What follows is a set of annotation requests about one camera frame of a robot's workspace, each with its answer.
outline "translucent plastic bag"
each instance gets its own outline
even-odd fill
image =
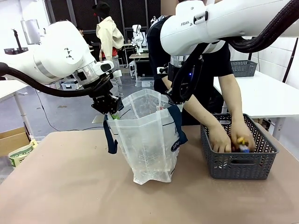
[[[171,105],[166,96],[148,89],[122,102],[124,107],[104,121],[109,152],[116,153],[119,143],[138,184],[171,182],[179,147],[187,142],[181,130],[183,105]]]

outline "gray plastic basket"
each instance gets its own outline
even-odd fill
[[[231,116],[229,114],[216,114],[214,116],[219,121],[228,121],[227,124],[222,124],[222,126],[228,135],[230,135]],[[211,177],[231,180],[267,179],[278,150],[258,129],[248,115],[244,114],[244,120],[256,142],[254,153],[214,152],[208,138],[209,131],[207,127],[201,126],[201,139]]]
[[[250,60],[231,61],[235,77],[252,77],[256,71],[257,63]]]

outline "bag strap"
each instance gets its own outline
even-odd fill
[[[118,142],[117,142],[117,140],[115,140],[115,141],[113,140],[107,120],[108,120],[108,116],[105,115],[103,126],[104,126],[104,131],[105,131],[105,135],[106,135],[106,139],[107,139],[107,143],[108,143],[108,152],[110,154],[116,154]]]
[[[182,131],[182,112],[179,110],[177,105],[169,107],[168,111],[173,118],[174,124],[176,125],[180,144],[183,145],[188,141],[188,139],[186,134]]]

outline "person in beige jacket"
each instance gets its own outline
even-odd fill
[[[93,6],[96,16],[99,16],[101,22],[97,25],[96,34],[101,41],[100,61],[109,60],[114,64],[116,70],[120,70],[117,52],[123,47],[124,38],[116,24],[112,20],[110,14],[110,6],[102,1]],[[123,97],[121,78],[111,79],[113,88],[111,93],[114,96]]]

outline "person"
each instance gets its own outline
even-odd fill
[[[116,70],[120,70],[120,63],[118,61],[118,51],[124,45],[124,38],[116,24],[112,20],[110,14],[110,6],[102,1],[93,6],[96,16],[100,17],[100,23],[97,25],[96,34],[101,41],[100,61],[109,60],[114,64]],[[111,79],[113,88],[111,93],[114,96],[123,97],[121,77]]]
[[[85,36],[83,34],[83,29],[81,27],[77,27],[77,30],[79,31],[79,33],[83,36],[84,40],[86,41],[86,43],[88,44],[88,47],[90,50],[93,49],[93,46],[92,46],[92,42],[88,39],[87,36]]]
[[[154,89],[162,94],[165,94],[171,87],[171,81],[167,76],[162,77],[157,74],[157,67],[163,67],[171,59],[171,56],[164,51],[160,41],[161,28],[169,18],[170,16],[167,16],[158,21],[149,29],[147,35],[149,62],[155,79]],[[217,52],[204,54],[203,59],[198,85],[191,98],[184,104],[183,125],[202,123],[207,126],[211,146],[216,152],[231,152],[231,142],[238,148],[237,139],[240,137],[243,137],[248,142],[250,150],[254,151],[253,136],[244,123],[241,92],[230,64],[228,44],[225,43]],[[220,122],[206,109],[213,91],[214,77],[219,79],[223,98],[232,115],[231,139]]]

